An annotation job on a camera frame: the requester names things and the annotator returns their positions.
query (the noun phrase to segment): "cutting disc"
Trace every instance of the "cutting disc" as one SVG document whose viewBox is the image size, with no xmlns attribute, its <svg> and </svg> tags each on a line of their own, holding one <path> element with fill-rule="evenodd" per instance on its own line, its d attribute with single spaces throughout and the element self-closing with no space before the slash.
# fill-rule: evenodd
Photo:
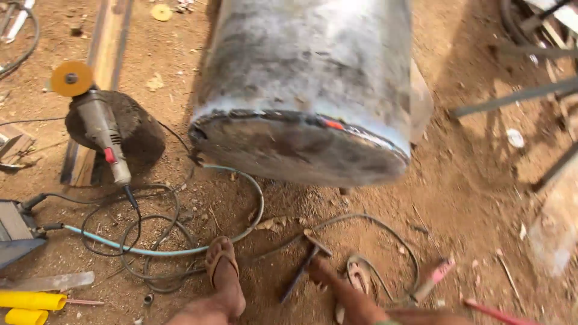
<svg viewBox="0 0 578 325">
<path fill-rule="evenodd" d="M 50 83 L 55 93 L 65 97 L 78 96 L 92 86 L 92 69 L 80 61 L 67 61 L 54 70 Z"/>
<path fill-rule="evenodd" d="M 171 17 L 173 16 L 171 8 L 167 5 L 162 4 L 154 6 L 153 9 L 150 11 L 150 13 L 156 20 L 160 21 L 167 21 L 171 19 Z"/>
</svg>

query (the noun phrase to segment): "red switch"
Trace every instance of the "red switch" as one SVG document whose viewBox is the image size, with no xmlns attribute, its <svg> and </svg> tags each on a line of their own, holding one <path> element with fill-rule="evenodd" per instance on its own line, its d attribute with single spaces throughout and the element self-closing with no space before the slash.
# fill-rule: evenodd
<svg viewBox="0 0 578 325">
<path fill-rule="evenodd" d="M 114 153 L 112 152 L 111 147 L 108 147 L 105 149 L 105 160 L 109 164 L 116 163 L 116 157 L 114 156 Z"/>
</svg>

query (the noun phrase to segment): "tree stump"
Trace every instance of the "tree stump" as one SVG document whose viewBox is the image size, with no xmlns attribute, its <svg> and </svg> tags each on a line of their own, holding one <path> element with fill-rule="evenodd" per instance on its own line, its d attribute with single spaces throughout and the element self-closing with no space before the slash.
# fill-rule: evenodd
<svg viewBox="0 0 578 325">
<path fill-rule="evenodd" d="M 165 133 L 162 126 L 130 96 L 109 90 L 102 90 L 102 95 L 110 105 L 118 124 L 121 146 L 127 160 L 154 164 L 165 151 Z M 74 141 L 102 153 L 96 143 L 87 139 L 84 122 L 76 109 L 68 112 L 65 124 Z"/>
</svg>

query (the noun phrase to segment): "flip-flop sandal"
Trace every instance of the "flip-flop sandal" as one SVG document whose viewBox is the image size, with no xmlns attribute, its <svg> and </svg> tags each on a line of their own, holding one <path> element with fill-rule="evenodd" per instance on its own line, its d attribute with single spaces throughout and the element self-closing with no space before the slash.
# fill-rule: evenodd
<svg viewBox="0 0 578 325">
<path fill-rule="evenodd" d="M 355 289 L 369 294 L 369 281 L 367 274 L 369 273 L 366 268 L 362 266 L 362 261 L 355 256 L 351 256 L 347 260 L 347 272 L 344 273 L 343 278 L 348 279 L 351 286 Z M 342 304 L 337 303 L 335 306 L 335 321 L 337 324 L 342 325 L 345 319 L 345 308 Z"/>
<path fill-rule="evenodd" d="M 228 237 L 225 237 L 225 236 L 217 237 L 217 238 L 213 239 L 213 241 L 209 245 L 208 250 L 211 250 L 213 245 L 216 245 L 217 243 L 219 243 L 221 240 L 223 240 L 223 238 L 225 238 L 227 241 L 231 241 Z M 207 262 L 207 259 L 205 258 L 205 267 L 207 268 L 207 274 L 209 275 L 209 279 L 211 280 L 211 285 L 213 286 L 213 288 L 215 288 L 215 284 L 213 282 L 215 270 L 217 269 L 217 264 L 222 257 L 225 257 L 227 260 L 229 260 L 229 263 L 231 263 L 231 265 L 233 265 L 235 272 L 237 272 L 237 278 L 239 277 L 239 265 L 237 265 L 237 260 L 235 260 L 235 251 L 233 250 L 230 252 L 226 249 L 223 249 L 223 250 L 219 251 L 217 253 L 217 255 L 215 255 L 215 258 L 213 259 L 213 262 L 211 264 L 209 264 Z"/>
</svg>

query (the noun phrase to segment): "wooden log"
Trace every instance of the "wooden log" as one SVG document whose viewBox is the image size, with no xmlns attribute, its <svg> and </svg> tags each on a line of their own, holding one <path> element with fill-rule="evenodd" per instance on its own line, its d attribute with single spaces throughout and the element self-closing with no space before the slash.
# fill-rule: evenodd
<svg viewBox="0 0 578 325">
<path fill-rule="evenodd" d="M 87 59 L 87 64 L 94 70 L 94 82 L 100 89 L 118 88 L 132 3 L 133 0 L 100 1 Z M 96 151 L 70 139 L 60 183 L 71 186 L 97 185 L 101 179 L 102 168 L 95 166 L 96 158 Z"/>
<path fill-rule="evenodd" d="M 143 164 L 154 164 L 165 151 L 165 133 L 154 117 L 149 115 L 130 96 L 117 91 L 102 91 L 112 108 L 122 138 L 123 153 L 128 159 Z M 76 109 L 69 111 L 66 129 L 78 144 L 100 152 L 96 143 L 84 135 L 86 129 Z"/>
</svg>

